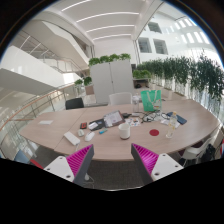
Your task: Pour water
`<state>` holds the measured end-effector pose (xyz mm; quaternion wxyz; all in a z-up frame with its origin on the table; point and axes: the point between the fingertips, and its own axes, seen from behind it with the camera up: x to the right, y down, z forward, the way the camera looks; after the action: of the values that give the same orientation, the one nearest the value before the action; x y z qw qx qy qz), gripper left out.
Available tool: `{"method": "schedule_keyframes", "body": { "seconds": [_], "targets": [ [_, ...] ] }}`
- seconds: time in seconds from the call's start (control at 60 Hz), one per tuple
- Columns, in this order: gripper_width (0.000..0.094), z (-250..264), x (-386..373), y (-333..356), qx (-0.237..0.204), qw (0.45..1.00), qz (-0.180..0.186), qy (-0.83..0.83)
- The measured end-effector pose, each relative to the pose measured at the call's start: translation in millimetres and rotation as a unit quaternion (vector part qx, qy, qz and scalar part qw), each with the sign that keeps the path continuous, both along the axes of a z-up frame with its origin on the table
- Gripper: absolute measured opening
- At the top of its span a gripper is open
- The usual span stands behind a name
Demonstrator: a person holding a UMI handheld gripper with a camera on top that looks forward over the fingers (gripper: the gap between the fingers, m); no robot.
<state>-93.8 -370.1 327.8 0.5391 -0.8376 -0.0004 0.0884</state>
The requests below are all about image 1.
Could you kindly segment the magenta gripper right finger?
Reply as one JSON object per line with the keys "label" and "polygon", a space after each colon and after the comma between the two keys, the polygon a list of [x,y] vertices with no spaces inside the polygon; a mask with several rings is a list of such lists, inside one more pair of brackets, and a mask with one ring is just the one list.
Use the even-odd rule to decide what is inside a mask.
{"label": "magenta gripper right finger", "polygon": [[131,154],[137,164],[144,185],[182,169],[182,166],[168,154],[158,155],[134,143],[131,144]]}

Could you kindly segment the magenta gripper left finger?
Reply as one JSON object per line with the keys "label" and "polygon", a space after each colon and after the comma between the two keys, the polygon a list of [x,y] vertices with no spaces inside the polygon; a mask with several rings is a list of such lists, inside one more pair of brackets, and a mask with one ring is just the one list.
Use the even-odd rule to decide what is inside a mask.
{"label": "magenta gripper left finger", "polygon": [[94,146],[90,144],[67,157],[58,156],[44,170],[82,186],[93,155]]}

